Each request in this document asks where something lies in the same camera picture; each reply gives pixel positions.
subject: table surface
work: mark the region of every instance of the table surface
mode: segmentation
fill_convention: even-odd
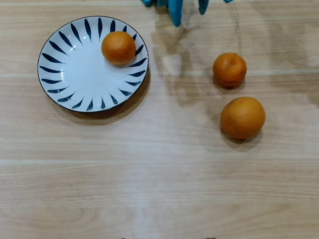
[[[319,238],[319,0],[186,1],[184,25],[139,0],[0,1],[1,239]],[[76,18],[133,26],[146,82],[103,114],[62,109],[42,90],[43,44]],[[212,64],[237,52],[246,81]],[[219,129],[223,107],[256,97],[262,133]]]

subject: orange on plate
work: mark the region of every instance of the orange on plate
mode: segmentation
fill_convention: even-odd
[[[123,31],[109,33],[104,38],[101,49],[103,56],[114,65],[128,64],[136,52],[135,41]]]
[[[217,57],[213,65],[215,79],[223,86],[240,85],[246,76],[247,66],[241,56],[236,53],[224,53]]]
[[[229,102],[220,116],[222,129],[237,139],[255,136],[266,120],[266,113],[258,100],[239,97]]]

